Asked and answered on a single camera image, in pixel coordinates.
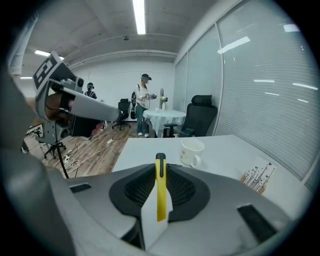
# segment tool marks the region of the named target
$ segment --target glass wall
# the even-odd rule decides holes
[[[188,53],[175,66],[172,109],[184,111],[187,86]]]
[[[215,136],[236,135],[316,186],[310,170],[320,149],[318,66],[276,3],[249,0],[230,10],[188,51],[185,74],[184,111],[194,95],[212,95],[220,104]]]
[[[212,104],[218,107],[222,76],[219,49],[218,31],[214,26],[189,50],[185,112],[195,95],[212,95]],[[207,132],[208,136],[213,135],[216,118]]]

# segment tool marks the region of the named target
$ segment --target ceiling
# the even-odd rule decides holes
[[[122,51],[177,53],[214,0],[144,0],[146,34],[138,35],[132,0],[53,0],[38,21],[23,57],[22,76],[44,61],[35,51],[56,51],[75,65]]]

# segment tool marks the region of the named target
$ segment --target black office chair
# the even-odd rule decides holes
[[[127,98],[122,98],[120,99],[120,102],[118,103],[118,109],[121,111],[121,117],[119,118],[119,120],[116,121],[116,124],[112,126],[112,129],[114,129],[116,126],[120,126],[119,130],[121,131],[121,127],[122,126],[130,126],[130,124],[128,124],[127,121],[125,121],[125,119],[127,119],[129,117],[129,107],[130,107],[130,101]]]
[[[196,95],[186,109],[186,117],[179,137],[204,137],[215,119],[218,108],[212,105],[211,95]],[[177,124],[165,124],[164,138],[174,138],[174,127]]]

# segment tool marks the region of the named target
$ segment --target mug handle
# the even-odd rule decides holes
[[[197,168],[197,167],[199,167],[201,165],[201,158],[200,158],[200,156],[198,156],[198,155],[194,155],[194,159],[193,159],[193,161],[192,161],[192,163],[191,163],[191,166],[193,167],[193,168]]]

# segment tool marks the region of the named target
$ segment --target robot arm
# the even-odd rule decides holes
[[[42,119],[49,120],[46,115],[49,88],[74,99],[72,109],[61,107],[59,110],[62,112],[95,120],[116,121],[119,118],[120,112],[116,107],[83,94],[84,80],[75,76],[54,51],[39,67],[33,79],[37,87],[35,111]]]

